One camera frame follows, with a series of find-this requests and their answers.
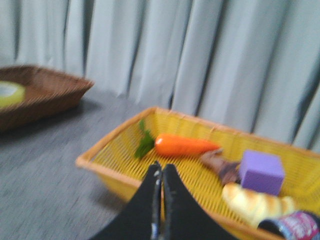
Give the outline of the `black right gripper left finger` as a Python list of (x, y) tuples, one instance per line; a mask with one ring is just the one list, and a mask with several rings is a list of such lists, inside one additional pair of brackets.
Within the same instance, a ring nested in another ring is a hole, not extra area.
[(157, 240), (160, 235), (162, 167), (155, 161), (124, 209), (92, 240)]

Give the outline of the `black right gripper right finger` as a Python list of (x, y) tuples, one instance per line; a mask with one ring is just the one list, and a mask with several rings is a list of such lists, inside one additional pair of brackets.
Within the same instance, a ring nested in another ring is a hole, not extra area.
[(164, 191), (164, 239), (235, 240), (198, 204), (184, 185), (174, 164), (167, 164), (162, 174)]

